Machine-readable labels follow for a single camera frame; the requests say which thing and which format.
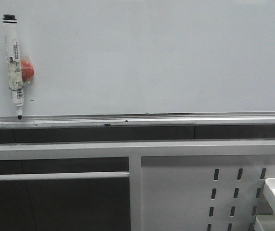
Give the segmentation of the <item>white whiteboard marker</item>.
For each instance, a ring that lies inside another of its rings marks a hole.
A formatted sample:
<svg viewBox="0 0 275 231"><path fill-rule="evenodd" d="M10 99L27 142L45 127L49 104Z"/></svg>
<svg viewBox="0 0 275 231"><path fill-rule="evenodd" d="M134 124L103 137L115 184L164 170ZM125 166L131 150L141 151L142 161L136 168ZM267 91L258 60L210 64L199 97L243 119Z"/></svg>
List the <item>white whiteboard marker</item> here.
<svg viewBox="0 0 275 231"><path fill-rule="evenodd" d="M6 64L9 77L11 99L15 106L16 116L22 119L24 106L24 82L22 78L21 56L15 15L4 14L2 18L6 45Z"/></svg>

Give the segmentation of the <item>grey box corner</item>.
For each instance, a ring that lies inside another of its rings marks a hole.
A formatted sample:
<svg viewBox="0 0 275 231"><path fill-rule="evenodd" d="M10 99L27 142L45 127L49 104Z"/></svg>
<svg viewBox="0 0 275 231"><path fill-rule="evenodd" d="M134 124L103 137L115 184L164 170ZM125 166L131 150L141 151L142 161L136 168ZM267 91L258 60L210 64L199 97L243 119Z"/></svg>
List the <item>grey box corner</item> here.
<svg viewBox="0 0 275 231"><path fill-rule="evenodd" d="M254 225L255 231L275 231L275 215L258 215Z"/></svg>

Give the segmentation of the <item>aluminium whiteboard tray rail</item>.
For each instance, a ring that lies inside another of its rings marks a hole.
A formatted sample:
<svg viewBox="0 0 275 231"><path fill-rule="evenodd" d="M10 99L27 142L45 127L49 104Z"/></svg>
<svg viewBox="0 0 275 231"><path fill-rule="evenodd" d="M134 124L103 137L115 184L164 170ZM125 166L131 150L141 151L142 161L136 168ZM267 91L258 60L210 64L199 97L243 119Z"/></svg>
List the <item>aluminium whiteboard tray rail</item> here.
<svg viewBox="0 0 275 231"><path fill-rule="evenodd" d="M0 129L275 124L275 112L1 116Z"/></svg>

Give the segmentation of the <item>white metal frame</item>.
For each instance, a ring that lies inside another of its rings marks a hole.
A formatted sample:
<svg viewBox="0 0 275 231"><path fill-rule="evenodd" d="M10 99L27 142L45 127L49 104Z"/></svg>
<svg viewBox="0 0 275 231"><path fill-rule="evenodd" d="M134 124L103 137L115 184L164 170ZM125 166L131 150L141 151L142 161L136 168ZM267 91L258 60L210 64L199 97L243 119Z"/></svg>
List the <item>white metal frame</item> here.
<svg viewBox="0 0 275 231"><path fill-rule="evenodd" d="M0 161L128 157L131 229L142 228L141 158L144 156L275 155L275 140L191 140L0 144Z"/></svg>

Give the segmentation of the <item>white whiteboard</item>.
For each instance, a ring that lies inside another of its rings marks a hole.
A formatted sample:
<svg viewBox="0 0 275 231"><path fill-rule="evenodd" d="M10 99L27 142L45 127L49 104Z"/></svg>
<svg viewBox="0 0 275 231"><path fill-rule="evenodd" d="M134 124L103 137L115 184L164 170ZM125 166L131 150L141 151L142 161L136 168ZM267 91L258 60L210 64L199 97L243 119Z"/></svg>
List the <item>white whiteboard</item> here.
<svg viewBox="0 0 275 231"><path fill-rule="evenodd" d="M275 112L275 0L0 0L34 83L26 116Z"/></svg>

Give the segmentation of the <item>red round magnet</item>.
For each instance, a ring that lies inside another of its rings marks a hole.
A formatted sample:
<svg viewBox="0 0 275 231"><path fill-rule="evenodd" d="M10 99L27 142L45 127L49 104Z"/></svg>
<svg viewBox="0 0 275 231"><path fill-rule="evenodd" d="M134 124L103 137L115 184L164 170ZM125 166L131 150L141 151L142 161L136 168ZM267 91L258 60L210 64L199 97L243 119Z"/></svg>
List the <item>red round magnet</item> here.
<svg viewBox="0 0 275 231"><path fill-rule="evenodd" d="M28 56L21 59L22 79L24 84L33 84L35 79L35 69Z"/></svg>

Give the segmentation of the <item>white perforated pegboard panel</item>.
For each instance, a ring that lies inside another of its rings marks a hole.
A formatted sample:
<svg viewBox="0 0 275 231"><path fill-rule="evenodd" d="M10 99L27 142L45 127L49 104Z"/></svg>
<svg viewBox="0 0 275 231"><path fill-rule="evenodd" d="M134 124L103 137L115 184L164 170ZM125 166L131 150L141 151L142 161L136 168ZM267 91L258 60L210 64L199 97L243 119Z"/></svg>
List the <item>white perforated pegboard panel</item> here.
<svg viewBox="0 0 275 231"><path fill-rule="evenodd" d="M262 190L275 155L142 158L145 231L251 231L272 213Z"/></svg>

